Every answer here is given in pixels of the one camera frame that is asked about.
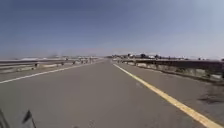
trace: guardrail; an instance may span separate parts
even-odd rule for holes
[[[41,65],[64,65],[66,63],[76,64],[88,63],[94,61],[95,58],[78,58],[78,59],[43,59],[43,60],[0,60],[0,71],[13,69],[21,69],[24,67],[32,67],[31,69],[38,68]]]
[[[224,79],[224,62],[223,61],[206,61],[206,60],[152,60],[152,59],[123,59],[118,62],[132,62],[135,65],[139,63],[145,63],[147,65],[153,64],[156,67],[172,66],[179,69],[202,69],[205,70],[208,75],[216,74],[221,75]]]

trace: yellow line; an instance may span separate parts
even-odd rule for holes
[[[179,102],[178,100],[174,99],[173,97],[169,96],[168,94],[164,93],[163,91],[159,90],[158,88],[148,84],[147,82],[138,78],[137,76],[129,73],[128,71],[124,70],[123,68],[119,67],[118,65],[114,64],[114,66],[116,66],[117,68],[119,68],[120,70],[122,70],[123,72],[125,72],[126,74],[128,74],[129,76],[134,78],[135,80],[139,81],[140,83],[142,83],[143,85],[148,87],[153,92],[157,93],[159,96],[161,96],[162,98],[167,100],[169,103],[171,103],[175,107],[177,107],[180,110],[182,110],[183,112],[185,112],[187,115],[191,116],[196,121],[200,122],[205,127],[207,127],[207,128],[223,128],[221,125],[208,119],[204,115],[202,115],[202,114],[198,113],[197,111],[193,110],[192,108],[184,105],[183,103]]]

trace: asphalt road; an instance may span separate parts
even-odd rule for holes
[[[223,102],[202,100],[210,93],[220,98],[222,87],[125,64],[118,66],[224,126]],[[0,83],[0,108],[11,128],[22,128],[27,110],[31,110],[37,128],[204,127],[110,61]]]

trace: lane marking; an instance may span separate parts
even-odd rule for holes
[[[117,67],[118,69],[120,69],[121,71],[123,71],[126,74],[128,74],[129,76],[131,76],[132,78],[134,78],[135,80],[139,81],[140,83],[142,83],[146,87],[148,87],[150,90],[152,90],[153,92],[158,94],[160,97],[162,97],[163,99],[168,101],[170,104],[172,104],[173,106],[177,107],[178,109],[180,109],[181,111],[183,111],[184,113],[189,115],[190,117],[192,117],[194,120],[200,122],[205,127],[207,127],[207,128],[223,128],[221,125],[219,125],[219,124],[215,123],[214,121],[208,119],[204,115],[202,115],[199,112],[195,111],[194,109],[186,106],[185,104],[183,104],[180,101],[176,100],[175,98],[169,96],[168,94],[166,94],[165,92],[159,90],[158,88],[148,84],[147,82],[145,82],[144,80],[140,79],[139,77],[129,73],[128,71],[124,70],[123,68],[119,67],[116,64],[113,64],[113,65],[115,67]]]
[[[47,72],[36,73],[36,74],[28,75],[28,76],[17,77],[14,79],[0,81],[0,84],[8,83],[8,82],[16,81],[16,80],[21,80],[21,79],[25,79],[25,78],[30,78],[30,77],[34,77],[34,76],[39,76],[39,75],[43,75],[43,74],[59,72],[59,71],[68,70],[68,69],[72,69],[72,68],[78,68],[78,67],[87,66],[87,65],[91,65],[91,64],[76,65],[76,66],[72,66],[72,67],[68,67],[68,68],[62,68],[62,69],[57,69],[57,70],[52,70],[52,71],[47,71]]]

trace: blue sky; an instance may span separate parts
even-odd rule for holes
[[[224,58],[223,0],[1,0],[0,58]]]

